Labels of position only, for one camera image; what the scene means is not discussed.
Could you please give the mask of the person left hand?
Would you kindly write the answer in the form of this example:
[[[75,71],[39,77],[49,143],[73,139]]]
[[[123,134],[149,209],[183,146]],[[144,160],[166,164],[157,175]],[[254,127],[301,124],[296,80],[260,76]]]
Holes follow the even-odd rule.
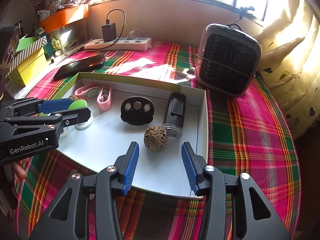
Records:
[[[12,170],[15,182],[17,184],[21,183],[23,180],[26,180],[27,173],[25,172],[23,165],[29,163],[30,158],[26,158],[20,161],[13,163]]]

